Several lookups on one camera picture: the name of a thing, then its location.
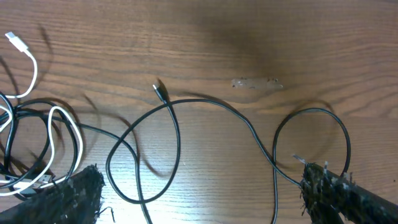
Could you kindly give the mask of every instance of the metal connector tip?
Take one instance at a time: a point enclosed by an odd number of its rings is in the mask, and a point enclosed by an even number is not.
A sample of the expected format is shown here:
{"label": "metal connector tip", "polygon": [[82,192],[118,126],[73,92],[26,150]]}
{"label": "metal connector tip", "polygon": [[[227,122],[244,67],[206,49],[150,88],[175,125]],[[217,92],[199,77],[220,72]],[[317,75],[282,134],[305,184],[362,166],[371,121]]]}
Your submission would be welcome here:
{"label": "metal connector tip", "polygon": [[298,159],[300,162],[302,162],[303,164],[307,164],[307,162],[305,162],[305,159],[301,158],[300,156],[294,154],[293,155],[294,158]]}
{"label": "metal connector tip", "polygon": [[11,38],[14,38],[15,37],[15,34],[13,33],[13,32],[8,32],[7,34],[5,34],[6,35],[6,37],[8,38],[8,39],[11,39]]}
{"label": "metal connector tip", "polygon": [[155,90],[157,90],[160,87],[160,81],[159,80],[155,80],[155,83],[153,84],[153,87]]}

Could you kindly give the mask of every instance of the black cable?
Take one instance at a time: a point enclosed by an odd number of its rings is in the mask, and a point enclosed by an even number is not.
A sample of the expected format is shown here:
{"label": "black cable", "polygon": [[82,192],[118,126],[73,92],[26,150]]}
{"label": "black cable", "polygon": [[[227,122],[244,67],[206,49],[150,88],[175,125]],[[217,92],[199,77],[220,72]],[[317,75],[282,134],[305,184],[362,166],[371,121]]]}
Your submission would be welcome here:
{"label": "black cable", "polygon": [[[328,115],[330,115],[332,118],[334,118],[337,123],[340,125],[341,129],[344,132],[344,136],[346,138],[346,145],[347,145],[347,155],[346,155],[346,162],[343,168],[343,171],[341,173],[340,176],[343,176],[344,173],[347,172],[348,167],[349,167],[349,161],[351,159],[351,143],[349,141],[349,134],[348,131],[346,129],[346,127],[344,126],[343,122],[339,119],[339,117],[337,117],[335,114],[333,114],[332,112],[322,109],[322,108],[307,108],[304,110],[299,110],[299,111],[295,111],[289,115],[286,116],[286,118],[280,123],[280,125],[278,126],[275,135],[274,135],[274,141],[272,143],[272,157],[274,159],[274,162],[276,164],[276,145],[278,142],[278,137],[279,137],[279,133],[282,130],[282,128],[285,126],[285,124],[290,121],[293,117],[299,115],[299,114],[303,114],[303,113],[309,113],[309,112],[323,112],[326,113]],[[274,200],[275,200],[275,207],[274,207],[274,216],[272,217],[272,224],[276,223],[277,220],[277,216],[278,216],[278,186],[277,186],[277,176],[276,176],[276,170],[274,169],[273,171],[273,176],[274,176]]]}
{"label": "black cable", "polygon": [[[48,101],[44,101],[44,100],[33,100],[30,101],[31,104],[34,103],[48,103]],[[227,105],[225,103],[221,103],[219,101],[216,100],[209,100],[209,99],[186,99],[186,100],[176,100],[176,101],[164,101],[163,105],[160,105],[150,111],[148,111],[147,113],[145,113],[144,115],[142,115],[139,119],[137,119],[135,122],[133,122],[129,128],[127,128],[127,130],[123,133],[123,135],[121,137],[117,137],[115,134],[109,133],[105,130],[99,129],[99,128],[95,128],[86,124],[80,124],[77,123],[76,125],[84,128],[84,129],[89,129],[92,131],[96,131],[97,133],[101,133],[104,135],[107,135],[115,140],[117,140],[116,144],[113,146],[113,148],[111,149],[111,151],[109,152],[108,158],[106,160],[106,173],[108,176],[108,180],[109,183],[111,184],[112,188],[115,190],[115,192],[125,201],[129,202],[129,203],[133,203],[133,204],[140,204],[142,211],[144,213],[144,216],[147,220],[147,223],[152,223],[150,216],[149,216],[149,212],[147,210],[146,207],[146,203],[152,202],[156,199],[158,199],[159,197],[161,197],[166,191],[167,189],[170,187],[176,173],[177,173],[177,169],[178,169],[178,164],[179,164],[179,160],[180,160],[180,153],[181,153],[181,148],[180,148],[180,130],[179,130],[179,126],[178,126],[178,122],[177,122],[177,117],[174,113],[174,110],[172,108],[172,105],[176,105],[179,103],[211,103],[213,105],[217,105],[220,106],[224,109],[226,109],[227,111],[231,112],[232,114],[236,115],[237,117],[239,117],[241,120],[243,120],[246,125],[248,126],[248,128],[250,129],[250,131],[252,132],[252,135],[254,137],[254,139],[256,140],[258,146],[260,147],[262,153],[264,154],[264,156],[266,157],[266,159],[268,160],[268,162],[270,163],[270,165],[273,167],[274,169],[274,189],[275,189],[275,214],[274,217],[272,219],[272,222],[275,223],[276,218],[277,218],[277,182],[276,182],[276,173],[279,173],[282,177],[284,177],[285,179],[289,180],[291,183],[300,186],[300,184],[293,180],[292,178],[290,178],[289,176],[287,176],[286,174],[284,174],[276,165],[276,145],[277,145],[277,138],[279,136],[280,131],[282,130],[282,128],[284,127],[284,125],[290,120],[292,119],[294,116],[297,116],[298,114],[302,114],[302,113],[306,113],[306,112],[315,112],[315,111],[321,111],[324,112],[330,116],[332,116],[341,126],[344,134],[345,134],[345,138],[346,138],[346,144],[347,144],[347,155],[346,155],[346,162],[345,162],[345,167],[343,169],[343,173],[346,172],[348,170],[348,166],[349,166],[349,160],[350,160],[350,155],[351,155],[351,146],[350,146],[350,141],[349,141],[349,136],[348,136],[348,132],[344,126],[344,124],[341,122],[341,120],[334,115],[332,112],[321,109],[321,108],[309,108],[309,109],[305,109],[305,110],[301,110],[301,111],[297,111],[294,112],[290,115],[288,115],[279,125],[275,136],[274,136],[274,142],[273,142],[273,147],[272,147],[272,152],[273,152],[273,156],[271,156],[267,150],[265,149],[263,143],[261,142],[261,140],[259,139],[256,130],[254,129],[253,125],[250,123],[250,121],[243,116],[240,112],[238,112],[236,109],[230,107],[230,105]],[[148,198],[148,199],[144,199],[143,193],[142,193],[142,186],[141,186],[141,178],[140,178],[140,172],[139,172],[139,160],[137,157],[137,154],[134,152],[134,150],[132,149],[132,147],[124,140],[124,138],[144,119],[146,119],[148,116],[150,116],[151,114],[163,109],[163,108],[168,108],[169,113],[172,117],[172,120],[174,122],[174,126],[175,126],[175,130],[176,130],[176,135],[177,135],[177,156],[176,156],[176,160],[175,160],[175,164],[174,164],[174,168],[172,171],[172,174],[168,180],[168,182],[166,183],[165,187],[155,196]],[[44,114],[42,111],[29,111],[29,110],[20,110],[16,113],[16,118],[17,119],[22,119],[22,118],[26,118],[26,117],[31,117],[31,116],[35,116],[35,117],[40,117],[43,120],[47,120],[48,116],[46,114]],[[67,127],[70,125],[70,122],[68,120],[66,120],[64,117],[62,117],[62,114],[60,115],[61,118],[59,117],[53,117],[53,120],[56,121],[61,121],[63,123],[65,123],[67,125]],[[2,116],[0,116],[0,123],[6,119],[7,116],[4,114]],[[124,195],[120,189],[118,188],[118,186],[116,185],[116,183],[114,182],[112,173],[111,173],[111,169],[110,169],[110,163],[111,163],[111,159],[114,155],[114,153],[116,152],[117,148],[120,146],[120,144],[124,144],[131,152],[132,157],[134,159],[135,162],[135,168],[136,168],[136,183],[137,183],[137,191],[138,191],[138,196],[139,199],[138,200],[134,200],[131,199],[129,197],[127,197],[126,195]]]}
{"label": "black cable", "polygon": [[[13,116],[11,123],[10,123],[10,130],[8,133],[6,147],[4,148],[4,165],[1,166],[4,172],[8,172],[9,163],[11,160],[11,147],[12,147],[12,143],[14,142],[14,136],[16,135],[18,121],[15,120],[15,116],[14,116],[15,112],[14,112],[14,108],[12,107],[11,102],[7,99],[7,97],[2,92],[0,92],[0,97],[6,103],[8,110],[11,112],[11,114]],[[8,186],[8,189],[10,191],[15,190],[12,185]],[[26,200],[22,194],[14,194],[14,196],[16,198],[18,198],[19,200]]]}

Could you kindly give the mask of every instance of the white connector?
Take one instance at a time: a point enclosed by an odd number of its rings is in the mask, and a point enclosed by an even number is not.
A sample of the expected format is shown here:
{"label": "white connector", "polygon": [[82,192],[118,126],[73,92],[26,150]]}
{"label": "white connector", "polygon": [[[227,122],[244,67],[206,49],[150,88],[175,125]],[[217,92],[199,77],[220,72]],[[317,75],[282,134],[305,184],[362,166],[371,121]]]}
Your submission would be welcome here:
{"label": "white connector", "polygon": [[25,52],[28,47],[27,45],[19,38],[18,36],[14,35],[13,32],[8,32],[6,34],[8,40],[16,47],[20,52]]}
{"label": "white connector", "polygon": [[[21,188],[23,188],[23,189],[27,189],[27,188],[38,189],[42,184],[49,183],[50,180],[51,180],[51,175],[43,175],[34,184],[30,184],[30,182],[32,181],[30,179],[23,179],[20,182],[14,184],[13,187],[16,189],[21,189]],[[13,180],[3,180],[0,178],[0,184],[8,184],[12,181]]]}
{"label": "white connector", "polygon": [[8,32],[6,34],[6,37],[8,40],[20,51],[24,52],[30,59],[32,59],[33,62],[33,77],[32,77],[32,82],[29,85],[29,88],[26,90],[25,93],[20,94],[20,95],[6,95],[7,98],[10,99],[16,99],[16,98],[23,98],[27,96],[32,90],[36,82],[37,78],[37,62],[35,57],[29,52],[27,45],[19,38],[16,36],[13,32]]}

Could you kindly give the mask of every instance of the white usb cable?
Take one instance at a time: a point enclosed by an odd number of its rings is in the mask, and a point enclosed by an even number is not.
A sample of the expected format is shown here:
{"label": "white usb cable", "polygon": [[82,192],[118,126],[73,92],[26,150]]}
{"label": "white usb cable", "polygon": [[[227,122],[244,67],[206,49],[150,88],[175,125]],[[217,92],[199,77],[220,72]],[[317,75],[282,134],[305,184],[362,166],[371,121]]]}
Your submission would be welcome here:
{"label": "white usb cable", "polygon": [[28,47],[26,44],[16,35],[14,35],[13,32],[8,32],[6,34],[6,37],[9,39],[9,41],[20,51],[24,52],[30,59],[32,59],[33,62],[33,77],[32,77],[32,82],[29,85],[29,88],[26,90],[25,93],[20,94],[20,95],[6,95],[7,98],[22,98],[27,96],[33,89],[36,79],[37,79],[37,62],[35,57],[31,54],[31,52],[28,50]]}
{"label": "white usb cable", "polygon": [[[59,106],[53,106],[49,112],[49,122],[48,122],[48,127],[49,127],[49,139],[50,139],[50,145],[51,145],[51,151],[54,150],[54,140],[52,139],[52,131],[51,131],[51,120],[52,120],[52,116],[55,110],[59,110],[61,111],[69,120],[70,124],[73,126],[77,138],[79,139],[79,153],[77,156],[77,160],[76,160],[76,165],[75,168],[73,169],[73,171],[75,172],[77,167],[79,166],[80,160],[81,160],[81,156],[83,155],[83,138],[81,137],[81,133],[79,131],[79,129],[77,128],[77,125],[75,124],[75,122],[73,122],[72,118],[70,117],[70,115],[68,114],[67,111],[65,111],[63,108],[59,107]],[[50,162],[47,164],[46,169],[48,169],[48,167],[50,167],[52,160],[50,160]],[[56,184],[61,183],[62,181],[65,180],[65,176],[63,176],[62,178],[58,179],[55,181]],[[46,188],[46,187],[50,187],[53,186],[53,183],[48,183],[45,185],[40,186],[40,189]]]}

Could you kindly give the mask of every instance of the wooden surface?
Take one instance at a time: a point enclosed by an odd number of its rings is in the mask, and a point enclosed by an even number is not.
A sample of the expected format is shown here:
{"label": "wooden surface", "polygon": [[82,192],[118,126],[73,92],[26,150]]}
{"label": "wooden surface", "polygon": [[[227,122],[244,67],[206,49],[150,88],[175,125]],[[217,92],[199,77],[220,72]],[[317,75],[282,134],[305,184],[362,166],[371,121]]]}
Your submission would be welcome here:
{"label": "wooden surface", "polygon": [[[349,171],[357,184],[398,203],[398,3],[395,1],[183,1],[0,0],[0,33],[14,31],[29,44],[39,82],[29,98],[67,101],[82,123],[121,134],[126,125],[159,105],[152,84],[160,78],[172,99],[185,91],[221,98],[254,124],[268,150],[283,117],[297,107],[331,104],[351,136]],[[0,54],[24,91],[32,65],[5,37]],[[14,91],[0,68],[1,91]],[[278,78],[283,90],[241,90],[235,78]],[[182,158],[167,193],[148,204],[154,223],[269,223],[272,169],[238,118],[206,104],[175,107]],[[81,169],[104,163],[113,140],[85,131]],[[146,198],[169,178],[175,133],[166,111],[137,129]],[[70,166],[71,148],[58,145],[52,171]],[[44,144],[43,124],[21,122],[12,155],[27,164]],[[1,135],[2,142],[6,135]],[[339,173],[344,137],[333,120],[311,114],[282,131],[278,160],[288,175],[303,167],[291,155],[328,161]],[[121,147],[111,164],[119,187],[137,197],[134,164]],[[297,187],[279,177],[278,223],[310,223],[301,216]],[[117,223],[144,223],[140,206],[121,200],[108,184],[104,206]],[[0,198],[0,210],[19,203]],[[109,212],[98,223],[110,223]]]}

